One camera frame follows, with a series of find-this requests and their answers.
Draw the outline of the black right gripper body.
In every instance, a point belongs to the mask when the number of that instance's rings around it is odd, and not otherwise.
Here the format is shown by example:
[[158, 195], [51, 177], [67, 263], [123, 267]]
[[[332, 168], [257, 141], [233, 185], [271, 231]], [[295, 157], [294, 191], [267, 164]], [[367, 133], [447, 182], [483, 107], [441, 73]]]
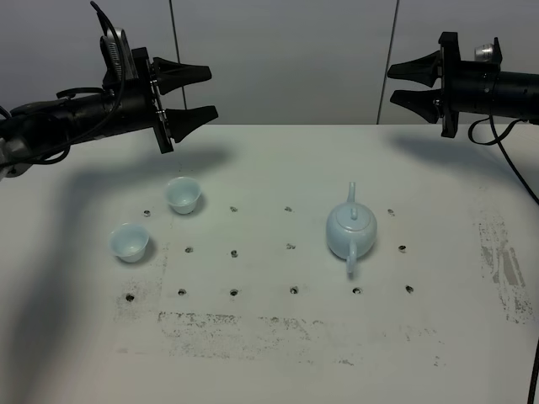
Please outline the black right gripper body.
[[455, 32], [442, 33], [439, 44], [442, 61], [441, 135], [453, 138], [456, 136], [460, 113], [491, 114], [503, 57], [498, 39], [493, 42], [494, 58], [491, 62], [462, 60]]

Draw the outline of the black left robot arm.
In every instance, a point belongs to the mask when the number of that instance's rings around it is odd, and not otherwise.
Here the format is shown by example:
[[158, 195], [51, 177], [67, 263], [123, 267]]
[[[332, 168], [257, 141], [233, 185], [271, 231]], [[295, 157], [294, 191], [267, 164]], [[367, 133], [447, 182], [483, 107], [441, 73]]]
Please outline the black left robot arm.
[[213, 105], [165, 109], [161, 96], [211, 79], [208, 66], [150, 58], [131, 52], [135, 76], [121, 82], [112, 67], [100, 88], [72, 88], [53, 101], [22, 105], [1, 122], [1, 176], [14, 178], [34, 165], [63, 160], [76, 144], [153, 130], [161, 153], [218, 116]]

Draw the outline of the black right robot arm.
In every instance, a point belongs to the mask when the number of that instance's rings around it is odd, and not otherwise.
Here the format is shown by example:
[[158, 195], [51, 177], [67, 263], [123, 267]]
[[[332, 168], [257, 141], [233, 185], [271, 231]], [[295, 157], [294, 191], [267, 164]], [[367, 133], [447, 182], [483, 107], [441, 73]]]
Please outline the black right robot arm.
[[425, 85], [426, 91], [396, 90], [390, 102], [430, 124], [442, 123], [441, 135], [453, 138], [459, 114], [482, 114], [538, 123], [538, 76], [504, 72], [499, 40], [483, 48], [473, 61], [461, 58], [458, 34], [444, 32], [439, 50], [416, 60], [394, 64], [387, 77]]

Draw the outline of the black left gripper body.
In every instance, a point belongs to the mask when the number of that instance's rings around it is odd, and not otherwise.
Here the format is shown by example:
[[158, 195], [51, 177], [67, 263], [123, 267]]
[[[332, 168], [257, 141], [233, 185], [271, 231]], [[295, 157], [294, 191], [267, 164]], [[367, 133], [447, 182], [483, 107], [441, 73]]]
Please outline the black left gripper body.
[[145, 47], [132, 51], [133, 61], [138, 75], [138, 89], [145, 99], [144, 116], [151, 121], [159, 150], [162, 154], [173, 151], [169, 136], [168, 123], [157, 88], [157, 76]]

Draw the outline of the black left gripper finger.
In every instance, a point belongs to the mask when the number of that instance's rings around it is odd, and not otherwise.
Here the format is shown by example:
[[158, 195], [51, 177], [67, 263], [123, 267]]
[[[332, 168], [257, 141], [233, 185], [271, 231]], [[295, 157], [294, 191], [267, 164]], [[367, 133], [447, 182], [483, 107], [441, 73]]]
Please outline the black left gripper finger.
[[154, 57], [152, 65], [161, 95], [190, 84], [211, 80], [211, 70], [208, 66], [182, 64], [160, 57]]
[[193, 131], [218, 118], [213, 105], [196, 109], [166, 109], [165, 115], [170, 137], [175, 143], [180, 143]]

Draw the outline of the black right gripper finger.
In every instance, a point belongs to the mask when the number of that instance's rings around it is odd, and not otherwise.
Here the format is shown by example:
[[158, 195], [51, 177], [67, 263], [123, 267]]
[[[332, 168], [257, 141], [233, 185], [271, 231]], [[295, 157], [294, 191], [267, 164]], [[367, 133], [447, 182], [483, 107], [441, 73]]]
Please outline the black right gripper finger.
[[416, 82], [432, 88], [442, 77], [441, 52], [437, 50], [419, 59], [393, 64], [387, 71], [387, 77]]
[[430, 124], [436, 124], [443, 116], [440, 89], [427, 91], [396, 90], [390, 102], [408, 109]]

